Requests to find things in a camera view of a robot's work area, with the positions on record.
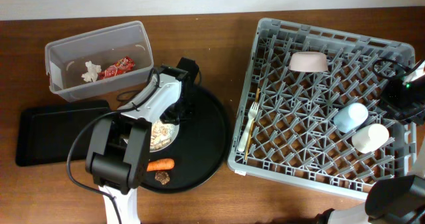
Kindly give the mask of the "grey dishwasher rack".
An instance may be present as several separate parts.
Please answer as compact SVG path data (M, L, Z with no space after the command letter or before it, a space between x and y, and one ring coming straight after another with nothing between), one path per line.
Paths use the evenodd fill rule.
M288 68L298 52L320 52L327 72L296 72ZM259 20L250 52L228 166L272 181L364 200L382 179L405 176L416 161L416 124L385 118L378 106L386 81L372 65L380 58L413 66L414 48L398 41L271 18ZM247 161L237 147L248 111L260 88ZM361 103L366 125L382 124L389 139L363 154L352 143L352 132L333 123L336 113Z

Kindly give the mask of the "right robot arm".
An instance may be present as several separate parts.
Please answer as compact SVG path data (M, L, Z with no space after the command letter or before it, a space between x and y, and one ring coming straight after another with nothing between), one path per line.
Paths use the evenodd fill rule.
M400 124L424 124L424 61L413 67L381 58L372 65L376 76L388 80L379 107ZM424 148L406 176L378 181L364 203L317 215L315 223L423 223Z

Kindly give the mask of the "red snack wrapper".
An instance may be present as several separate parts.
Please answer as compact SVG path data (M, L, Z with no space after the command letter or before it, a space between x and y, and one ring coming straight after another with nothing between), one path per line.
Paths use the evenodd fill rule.
M100 72L98 77L100 80L103 80L106 78L118 76L132 71L134 66L135 62L128 56L125 56L124 58L121 58L115 62L113 65L109 66L106 70Z

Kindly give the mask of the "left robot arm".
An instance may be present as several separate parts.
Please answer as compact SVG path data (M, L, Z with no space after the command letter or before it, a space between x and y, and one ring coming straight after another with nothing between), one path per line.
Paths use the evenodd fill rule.
M86 171L104 196L108 223L139 222L136 194L148 167L152 126L191 119L198 73L199 66L188 58L176 67L154 69L131 101L92 123Z

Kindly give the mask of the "blue cup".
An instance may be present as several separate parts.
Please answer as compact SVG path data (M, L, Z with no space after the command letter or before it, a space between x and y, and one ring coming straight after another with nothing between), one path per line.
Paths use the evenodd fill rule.
M338 111L333 117L333 123L340 132L347 133L358 128L368 115L366 106L356 102Z

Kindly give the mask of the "orange carrot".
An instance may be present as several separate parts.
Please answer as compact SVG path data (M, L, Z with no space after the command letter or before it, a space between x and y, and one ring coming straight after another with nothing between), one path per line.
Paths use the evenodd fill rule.
M175 161L171 158L165 158L149 162L147 166L147 171L165 171L170 170L175 167Z

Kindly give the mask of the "white tissue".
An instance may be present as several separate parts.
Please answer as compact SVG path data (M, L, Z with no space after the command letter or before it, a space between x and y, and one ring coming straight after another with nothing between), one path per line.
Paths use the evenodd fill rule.
M94 82L98 79L98 74L101 73L102 68L100 65L94 64L91 61L85 62L87 72L82 74L84 82Z

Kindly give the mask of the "wooden chopstick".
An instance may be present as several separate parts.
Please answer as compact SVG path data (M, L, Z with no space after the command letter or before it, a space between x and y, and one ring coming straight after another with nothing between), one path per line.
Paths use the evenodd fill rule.
M260 99L260 88L257 88L255 102L258 102L259 99ZM247 140L247 143L246 143L246 149L245 149L245 154L244 154L244 161L247 161L247 159L248 159L248 153L249 153L250 143L251 143L250 140L251 140L251 137L252 137L253 129L254 129L254 121L252 121L250 129L249 129L248 140Z

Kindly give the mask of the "white cup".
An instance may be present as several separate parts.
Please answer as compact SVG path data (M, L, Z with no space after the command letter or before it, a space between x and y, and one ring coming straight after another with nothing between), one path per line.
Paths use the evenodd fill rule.
M353 147L366 154L374 152L389 139L389 131L382 124L371 124L356 132L352 138Z

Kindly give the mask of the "pink bowl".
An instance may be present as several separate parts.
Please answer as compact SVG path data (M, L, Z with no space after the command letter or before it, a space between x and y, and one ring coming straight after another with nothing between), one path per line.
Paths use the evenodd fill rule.
M327 57L320 52L294 53L288 68L296 72L327 72Z

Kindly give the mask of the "white plastic fork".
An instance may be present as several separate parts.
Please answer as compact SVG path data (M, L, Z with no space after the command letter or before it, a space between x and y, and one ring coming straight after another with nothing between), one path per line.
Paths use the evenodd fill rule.
M248 135L250 133L250 128L252 125L252 122L254 121L257 113L259 110L259 103L257 102L253 102L249 111L248 111L248 121L246 123L246 127L242 133L242 136L240 137L239 143L238 143L238 147L237 147L237 151L238 152L243 152L246 148L246 144L248 141Z

